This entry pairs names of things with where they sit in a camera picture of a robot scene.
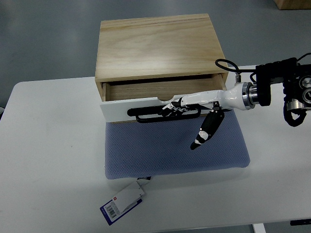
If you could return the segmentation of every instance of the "gray floor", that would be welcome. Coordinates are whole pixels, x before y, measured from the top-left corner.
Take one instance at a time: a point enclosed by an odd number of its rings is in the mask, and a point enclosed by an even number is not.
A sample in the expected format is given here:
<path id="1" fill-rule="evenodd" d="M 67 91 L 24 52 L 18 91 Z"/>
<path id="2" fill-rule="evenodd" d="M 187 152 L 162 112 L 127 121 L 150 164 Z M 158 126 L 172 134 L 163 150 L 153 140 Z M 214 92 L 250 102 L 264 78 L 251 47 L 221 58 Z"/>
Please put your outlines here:
<path id="1" fill-rule="evenodd" d="M 200 13 L 209 13 L 225 57 L 240 66 L 311 52 L 311 10 L 279 11 L 273 0 L 1 0 L 0 106 L 18 82 L 94 76 L 102 20 Z M 289 222 L 265 226 L 268 233 L 311 232 Z"/>

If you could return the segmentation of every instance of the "wooden top panel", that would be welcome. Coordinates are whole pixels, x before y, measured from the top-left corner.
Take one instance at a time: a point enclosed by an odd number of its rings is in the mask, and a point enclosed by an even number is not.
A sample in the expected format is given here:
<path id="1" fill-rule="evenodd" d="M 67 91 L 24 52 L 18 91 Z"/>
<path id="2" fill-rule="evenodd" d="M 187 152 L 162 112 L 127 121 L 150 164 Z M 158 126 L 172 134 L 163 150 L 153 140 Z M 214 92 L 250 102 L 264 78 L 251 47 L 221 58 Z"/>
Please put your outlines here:
<path id="1" fill-rule="evenodd" d="M 112 82 L 224 73 L 208 14 L 101 22 L 95 79 Z"/>

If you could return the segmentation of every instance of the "barcode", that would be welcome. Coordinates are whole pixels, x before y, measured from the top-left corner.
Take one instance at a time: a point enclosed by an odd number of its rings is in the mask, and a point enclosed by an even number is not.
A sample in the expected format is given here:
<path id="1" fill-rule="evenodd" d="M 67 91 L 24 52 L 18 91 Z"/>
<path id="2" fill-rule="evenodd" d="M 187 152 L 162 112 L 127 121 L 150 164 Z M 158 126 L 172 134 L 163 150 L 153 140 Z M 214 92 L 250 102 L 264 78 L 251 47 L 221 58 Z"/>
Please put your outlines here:
<path id="1" fill-rule="evenodd" d="M 112 209 L 111 205 L 109 205 L 108 207 L 106 207 L 106 210 L 107 210 L 107 212 L 108 212 L 108 214 L 109 214 L 109 216 L 110 216 L 111 218 L 114 218 L 114 217 L 117 216 L 116 213 L 115 213 L 115 211 Z"/>

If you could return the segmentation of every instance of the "black drawer handle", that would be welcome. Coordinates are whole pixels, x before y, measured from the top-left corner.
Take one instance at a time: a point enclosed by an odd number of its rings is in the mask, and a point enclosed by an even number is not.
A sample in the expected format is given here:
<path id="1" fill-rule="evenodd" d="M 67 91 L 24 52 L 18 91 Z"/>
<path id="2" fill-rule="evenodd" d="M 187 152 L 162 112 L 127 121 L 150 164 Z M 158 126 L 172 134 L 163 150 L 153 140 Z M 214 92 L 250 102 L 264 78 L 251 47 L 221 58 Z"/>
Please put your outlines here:
<path id="1" fill-rule="evenodd" d="M 201 109 L 197 109 L 196 113 L 185 114 L 179 116 L 159 116 L 159 117 L 150 117 L 150 118 L 140 118 L 140 116 L 158 114 L 165 105 L 160 106 L 151 106 L 143 108 L 131 108 L 127 111 L 128 116 L 136 117 L 138 123 L 154 123 L 154 122 L 163 122 L 163 121 L 172 121 L 172 120 L 185 120 L 185 119 L 194 119 L 198 118 L 201 115 Z"/>

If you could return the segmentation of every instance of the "white table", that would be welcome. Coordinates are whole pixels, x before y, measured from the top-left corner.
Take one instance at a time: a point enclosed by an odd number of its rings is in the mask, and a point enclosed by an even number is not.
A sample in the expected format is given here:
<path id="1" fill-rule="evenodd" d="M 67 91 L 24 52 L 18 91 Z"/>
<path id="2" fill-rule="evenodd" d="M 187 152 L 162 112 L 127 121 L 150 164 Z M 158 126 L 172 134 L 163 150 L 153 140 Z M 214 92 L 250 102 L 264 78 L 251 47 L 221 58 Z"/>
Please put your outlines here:
<path id="1" fill-rule="evenodd" d="M 104 175 L 100 101 L 92 77 L 15 86 L 0 121 L 0 232 L 155 232 L 311 217 L 311 114 L 288 126 L 276 84 L 271 106 L 236 111 L 247 168 L 153 177 L 143 203 L 108 226 L 100 207 L 135 179 Z"/>

